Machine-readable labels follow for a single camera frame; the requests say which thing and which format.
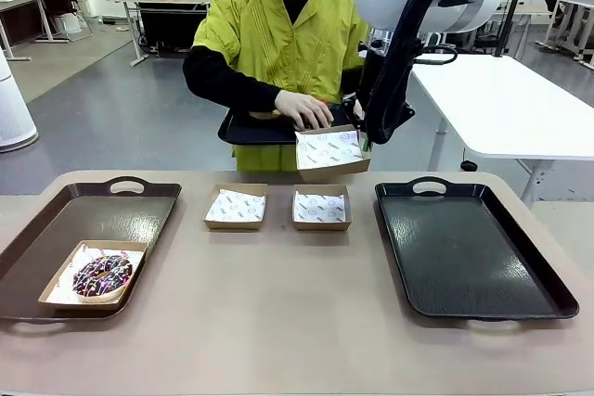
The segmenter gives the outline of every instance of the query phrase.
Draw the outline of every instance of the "chocolate frosted donut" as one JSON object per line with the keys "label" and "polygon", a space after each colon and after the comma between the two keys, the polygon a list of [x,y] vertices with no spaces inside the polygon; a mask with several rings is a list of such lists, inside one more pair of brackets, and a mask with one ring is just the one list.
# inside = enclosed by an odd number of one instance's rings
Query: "chocolate frosted donut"
{"label": "chocolate frosted donut", "polygon": [[132,264],[121,255],[99,257],[72,280],[72,290],[83,301],[107,301],[118,297],[132,276]]}

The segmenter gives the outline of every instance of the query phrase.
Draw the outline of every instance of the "white wax paper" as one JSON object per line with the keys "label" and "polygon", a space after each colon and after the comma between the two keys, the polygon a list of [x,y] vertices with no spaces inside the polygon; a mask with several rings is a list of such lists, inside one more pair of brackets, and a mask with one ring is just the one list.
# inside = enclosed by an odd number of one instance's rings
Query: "white wax paper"
{"label": "white wax paper", "polygon": [[293,221],[303,223],[344,223],[344,196],[302,195],[295,192]]}
{"label": "white wax paper", "polygon": [[266,197],[221,189],[205,220],[228,223],[261,222],[265,204]]}
{"label": "white wax paper", "polygon": [[[124,258],[127,257],[128,261],[132,264],[133,274],[135,274],[136,268],[140,264],[143,253],[137,250],[95,249],[89,248],[86,245],[82,245],[76,251],[74,257],[72,257],[70,264],[60,275],[58,282],[56,282],[54,288],[47,297],[47,302],[84,304],[79,300],[78,294],[72,290],[72,280],[74,279],[74,275],[83,269],[88,263],[105,255],[122,255]],[[110,300],[110,303],[117,303],[120,298],[121,297]]]}
{"label": "white wax paper", "polygon": [[297,169],[318,169],[361,161],[358,132],[297,134]]}

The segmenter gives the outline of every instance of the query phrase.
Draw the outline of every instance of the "black long sleeve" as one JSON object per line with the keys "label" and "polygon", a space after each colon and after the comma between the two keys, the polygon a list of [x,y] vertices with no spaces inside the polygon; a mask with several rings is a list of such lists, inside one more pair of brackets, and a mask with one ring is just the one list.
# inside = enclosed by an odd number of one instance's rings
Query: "black long sleeve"
{"label": "black long sleeve", "polygon": [[184,75],[194,95],[238,111],[272,111],[280,92],[274,85],[233,70],[221,53],[205,46],[189,51]]}

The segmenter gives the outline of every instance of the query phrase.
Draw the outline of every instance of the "tray handle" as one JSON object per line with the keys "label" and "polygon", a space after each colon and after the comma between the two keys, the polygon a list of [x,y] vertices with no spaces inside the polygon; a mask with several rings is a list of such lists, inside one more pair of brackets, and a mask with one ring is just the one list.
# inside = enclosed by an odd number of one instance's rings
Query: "tray handle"
{"label": "tray handle", "polygon": [[[118,183],[124,183],[124,182],[137,183],[139,185],[142,185],[143,191],[142,192],[134,192],[131,190],[123,190],[121,192],[111,192],[111,187],[113,185],[117,185]],[[117,178],[111,178],[110,180],[106,181],[102,185],[105,186],[105,190],[106,190],[107,194],[117,195],[120,197],[142,197],[143,195],[147,194],[148,190],[152,186],[151,183],[149,183],[146,180],[143,180],[142,178],[138,178],[137,176],[118,176]]]}
{"label": "tray handle", "polygon": [[[415,192],[415,186],[422,185],[423,183],[437,183],[438,185],[443,185],[445,186],[445,192],[441,193],[435,190]],[[442,195],[447,195],[448,189],[451,190],[452,187],[455,187],[453,183],[450,183],[449,181],[443,178],[438,178],[436,176],[423,176],[421,178],[412,180],[410,183],[406,183],[405,185],[403,185],[403,188],[407,189],[408,193],[410,193],[411,196],[416,197],[441,197]]]}

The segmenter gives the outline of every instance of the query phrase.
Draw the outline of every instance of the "person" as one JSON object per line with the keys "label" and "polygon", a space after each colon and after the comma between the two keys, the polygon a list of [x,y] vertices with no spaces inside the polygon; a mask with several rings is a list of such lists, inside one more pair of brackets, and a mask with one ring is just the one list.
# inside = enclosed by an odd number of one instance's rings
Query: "person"
{"label": "person", "polygon": [[[329,127],[358,86],[368,26],[354,0],[212,0],[184,62],[189,90],[241,112]],[[295,171],[295,146],[234,147],[238,171]]]}

